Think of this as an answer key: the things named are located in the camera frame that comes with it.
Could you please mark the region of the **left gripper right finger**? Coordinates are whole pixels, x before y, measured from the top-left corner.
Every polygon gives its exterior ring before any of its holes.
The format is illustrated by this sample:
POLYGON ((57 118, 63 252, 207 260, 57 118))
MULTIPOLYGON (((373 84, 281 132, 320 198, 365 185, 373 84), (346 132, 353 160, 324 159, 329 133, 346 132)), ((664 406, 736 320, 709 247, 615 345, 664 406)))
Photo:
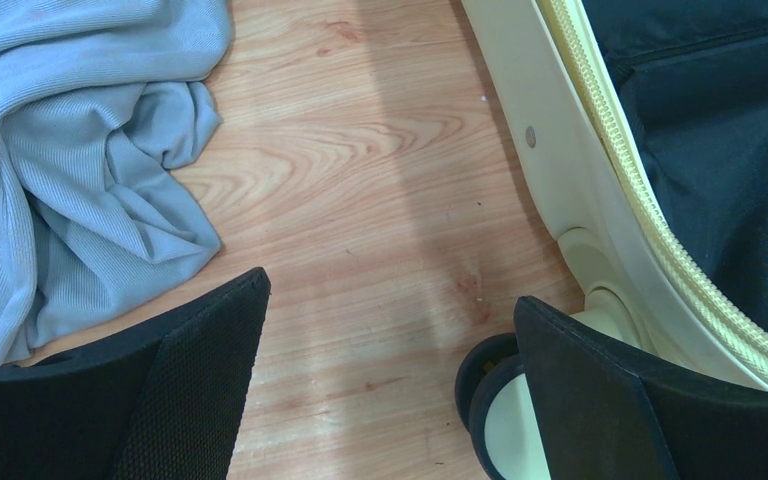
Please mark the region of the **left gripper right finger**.
POLYGON ((555 479, 768 479, 768 392, 602 334, 534 297, 515 332, 555 479))

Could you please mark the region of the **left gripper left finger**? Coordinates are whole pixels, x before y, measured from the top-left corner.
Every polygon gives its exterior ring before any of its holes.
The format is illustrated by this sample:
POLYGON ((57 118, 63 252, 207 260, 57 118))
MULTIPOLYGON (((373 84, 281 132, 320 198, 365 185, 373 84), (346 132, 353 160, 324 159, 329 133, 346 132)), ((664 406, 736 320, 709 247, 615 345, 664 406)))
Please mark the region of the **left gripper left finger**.
POLYGON ((223 479, 271 283, 252 269, 34 365, 0 367, 0 479, 223 479))

